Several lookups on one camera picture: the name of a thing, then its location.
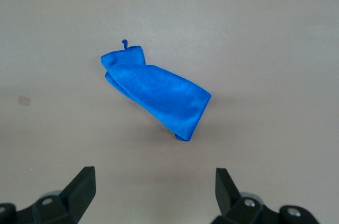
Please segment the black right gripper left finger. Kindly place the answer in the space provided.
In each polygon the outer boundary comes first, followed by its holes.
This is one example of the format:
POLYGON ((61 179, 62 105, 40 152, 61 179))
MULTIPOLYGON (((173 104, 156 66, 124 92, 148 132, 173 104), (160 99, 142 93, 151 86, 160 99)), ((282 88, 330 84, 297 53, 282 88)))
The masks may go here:
POLYGON ((95 167, 84 167, 62 190, 50 192, 18 211, 1 203, 1 223, 79 223, 95 197, 95 167))

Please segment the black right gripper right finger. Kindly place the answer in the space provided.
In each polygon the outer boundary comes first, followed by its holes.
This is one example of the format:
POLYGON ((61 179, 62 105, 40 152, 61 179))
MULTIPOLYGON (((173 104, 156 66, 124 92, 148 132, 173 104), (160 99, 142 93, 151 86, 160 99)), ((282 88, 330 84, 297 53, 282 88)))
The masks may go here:
POLYGON ((216 169, 215 196, 221 215, 213 223, 317 223, 305 208, 284 205, 275 212, 257 195, 240 193, 225 168, 216 169))

